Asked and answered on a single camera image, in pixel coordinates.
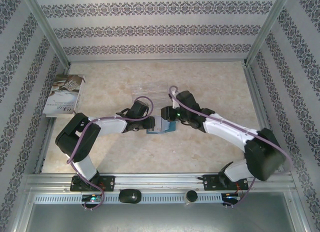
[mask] beige tiled floor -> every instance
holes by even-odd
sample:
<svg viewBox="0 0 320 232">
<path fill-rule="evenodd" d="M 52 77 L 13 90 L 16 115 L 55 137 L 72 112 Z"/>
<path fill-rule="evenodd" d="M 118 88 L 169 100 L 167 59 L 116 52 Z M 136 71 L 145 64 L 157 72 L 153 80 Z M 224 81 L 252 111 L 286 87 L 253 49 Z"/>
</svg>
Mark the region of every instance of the beige tiled floor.
<svg viewBox="0 0 320 232">
<path fill-rule="evenodd" d="M 202 108 L 259 128 L 240 62 L 75 63 L 70 73 L 86 76 L 79 111 L 87 116 L 110 116 L 131 107 L 131 85 L 165 81 L 179 91 L 189 90 Z M 73 172 L 55 145 L 68 121 L 56 120 L 44 173 Z M 105 173 L 191 173 L 218 172 L 228 162 L 242 159 L 243 153 L 217 136 L 179 124 L 177 131 L 162 135 L 138 131 L 99 137 L 90 157 Z"/>
</svg>

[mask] metal vent slot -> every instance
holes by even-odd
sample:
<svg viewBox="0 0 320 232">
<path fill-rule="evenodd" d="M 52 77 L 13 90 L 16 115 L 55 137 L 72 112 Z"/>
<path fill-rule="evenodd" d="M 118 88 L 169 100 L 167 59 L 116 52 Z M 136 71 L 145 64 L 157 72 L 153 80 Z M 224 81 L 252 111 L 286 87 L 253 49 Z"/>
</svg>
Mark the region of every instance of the metal vent slot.
<svg viewBox="0 0 320 232">
<path fill-rule="evenodd" d="M 168 194 L 142 194 L 140 204 L 184 204 L 185 195 L 183 193 Z M 34 199 L 35 204 L 79 204 L 81 194 L 38 194 Z M 221 193 L 198 193 L 196 203 L 222 203 Z M 119 194 L 106 194 L 104 204 L 122 204 Z"/>
</svg>

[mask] robotic arm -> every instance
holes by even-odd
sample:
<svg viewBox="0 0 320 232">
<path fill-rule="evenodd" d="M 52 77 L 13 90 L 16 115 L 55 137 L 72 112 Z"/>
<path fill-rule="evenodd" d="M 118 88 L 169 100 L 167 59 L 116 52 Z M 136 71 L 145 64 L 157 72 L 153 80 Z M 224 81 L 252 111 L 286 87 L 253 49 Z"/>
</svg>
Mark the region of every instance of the robotic arm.
<svg viewBox="0 0 320 232">
<path fill-rule="evenodd" d="M 219 136 L 244 152 L 244 160 L 230 162 L 219 172 L 217 183 L 223 187 L 228 188 L 232 182 L 248 177 L 266 181 L 285 161 L 286 158 L 280 151 L 258 139 L 258 137 L 263 138 L 279 147 L 275 136 L 269 129 L 264 128 L 260 131 L 248 129 L 222 118 L 211 109 L 200 108 L 189 91 L 173 92 L 170 93 L 170 96 L 173 105 L 161 109 L 163 119 L 178 120 L 203 133 Z M 91 123 L 94 118 L 77 113 L 58 135 L 55 143 L 69 159 L 72 157 L 73 166 L 83 178 L 98 185 L 100 183 L 99 172 L 89 157 L 96 138 L 112 133 L 153 128 L 155 126 L 154 117 L 143 119 L 144 114 L 148 111 L 148 106 L 137 100 L 130 109 L 127 108 L 117 113 L 118 116 L 96 119 L 94 123 Z M 84 133 L 84 128 L 89 123 L 91 124 Z M 78 134 L 81 132 L 83 132 L 82 140 L 73 156 L 80 139 Z M 93 187 L 88 185 L 86 189 L 92 191 Z"/>
<path fill-rule="evenodd" d="M 133 121 L 135 119 L 143 118 L 144 114 L 148 113 L 148 111 L 149 107 L 147 104 L 136 100 L 130 109 L 126 108 L 123 111 L 116 113 L 118 116 L 101 120 L 98 119 L 92 123 L 85 131 L 76 154 L 72 158 L 72 163 L 76 170 L 86 180 L 97 185 L 99 181 L 99 172 L 96 170 L 89 156 L 89 152 L 97 137 L 153 128 L 155 126 L 154 117 L 150 116 L 140 121 Z M 57 136 L 55 144 L 68 158 L 72 156 L 76 144 L 80 139 L 79 133 L 82 133 L 86 125 L 94 119 L 95 118 L 85 116 L 83 113 L 77 113 Z"/>
<path fill-rule="evenodd" d="M 211 109 L 200 108 L 189 91 L 172 92 L 169 96 L 173 100 L 173 106 L 162 108 L 161 116 L 163 119 L 168 121 L 178 120 L 182 124 L 189 125 L 204 133 L 219 136 L 244 152 L 244 160 L 230 162 L 220 171 L 219 182 L 225 187 L 228 187 L 230 182 L 237 182 L 249 177 L 266 181 L 284 163 L 286 158 L 280 151 L 254 136 L 262 137 L 279 147 L 279 143 L 271 130 L 264 128 L 257 131 L 245 128 L 224 119 Z M 199 112 L 199 114 L 191 112 L 185 107 Z"/>
</svg>

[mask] small black knob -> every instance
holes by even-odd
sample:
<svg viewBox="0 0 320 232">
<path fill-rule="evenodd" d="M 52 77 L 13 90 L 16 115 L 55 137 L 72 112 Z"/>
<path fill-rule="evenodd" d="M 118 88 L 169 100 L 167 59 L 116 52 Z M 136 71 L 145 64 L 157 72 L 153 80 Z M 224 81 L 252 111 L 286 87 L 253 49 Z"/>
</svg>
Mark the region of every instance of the small black knob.
<svg viewBox="0 0 320 232">
<path fill-rule="evenodd" d="M 190 202 L 195 202 L 198 199 L 198 194 L 194 190 L 189 190 L 186 193 L 186 199 Z"/>
</svg>

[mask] clear plastic box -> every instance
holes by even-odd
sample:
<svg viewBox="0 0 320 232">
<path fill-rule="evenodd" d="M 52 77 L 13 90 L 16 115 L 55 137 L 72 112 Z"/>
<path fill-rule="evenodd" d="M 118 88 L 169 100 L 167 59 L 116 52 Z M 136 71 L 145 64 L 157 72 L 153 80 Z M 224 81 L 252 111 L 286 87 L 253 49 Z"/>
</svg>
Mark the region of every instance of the clear plastic box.
<svg viewBox="0 0 320 232">
<path fill-rule="evenodd" d="M 132 85 L 131 96 L 132 102 L 134 102 L 139 96 L 149 97 L 153 102 L 154 110 L 172 105 L 172 101 L 168 95 L 167 82 Z M 149 107 L 151 106 L 150 102 L 146 98 L 141 98 L 139 100 L 146 103 Z"/>
</svg>

